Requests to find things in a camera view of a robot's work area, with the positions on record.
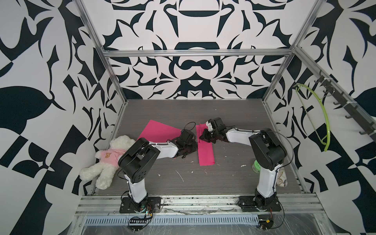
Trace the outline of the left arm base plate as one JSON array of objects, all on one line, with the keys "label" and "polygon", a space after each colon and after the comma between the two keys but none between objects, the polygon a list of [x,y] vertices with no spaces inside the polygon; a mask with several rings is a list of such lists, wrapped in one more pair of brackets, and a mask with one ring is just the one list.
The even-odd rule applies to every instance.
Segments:
[{"label": "left arm base plate", "polygon": [[160,209],[161,197],[147,196],[141,202],[136,203],[130,196],[121,200],[119,213],[146,213]]}]

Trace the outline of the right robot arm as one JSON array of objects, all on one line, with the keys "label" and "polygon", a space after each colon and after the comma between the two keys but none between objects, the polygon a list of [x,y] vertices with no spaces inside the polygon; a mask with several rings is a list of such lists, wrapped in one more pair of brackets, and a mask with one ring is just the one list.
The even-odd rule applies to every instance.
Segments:
[{"label": "right robot arm", "polygon": [[276,200],[277,174],[287,156],[286,148],[270,128],[244,130],[226,126],[217,117],[206,122],[200,140],[215,144],[217,141],[251,146],[255,159],[260,165],[259,182],[254,201],[260,208]]}]

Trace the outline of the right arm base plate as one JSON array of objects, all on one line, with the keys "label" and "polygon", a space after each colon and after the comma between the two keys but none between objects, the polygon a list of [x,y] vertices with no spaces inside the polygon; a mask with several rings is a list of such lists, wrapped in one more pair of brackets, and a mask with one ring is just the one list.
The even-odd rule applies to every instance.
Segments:
[{"label": "right arm base plate", "polygon": [[269,198],[261,195],[239,196],[238,206],[243,212],[279,212],[282,209],[276,195]]}]

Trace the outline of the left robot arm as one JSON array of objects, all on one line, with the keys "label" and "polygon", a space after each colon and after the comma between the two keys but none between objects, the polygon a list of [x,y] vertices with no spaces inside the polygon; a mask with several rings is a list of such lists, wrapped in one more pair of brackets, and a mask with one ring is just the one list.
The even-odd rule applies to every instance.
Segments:
[{"label": "left robot arm", "polygon": [[180,136],[165,143],[149,142],[146,138],[138,139],[118,161],[118,166],[127,181],[132,201],[142,204],[147,200],[145,178],[156,160],[185,158],[197,150],[196,136],[187,129],[182,130]]}]

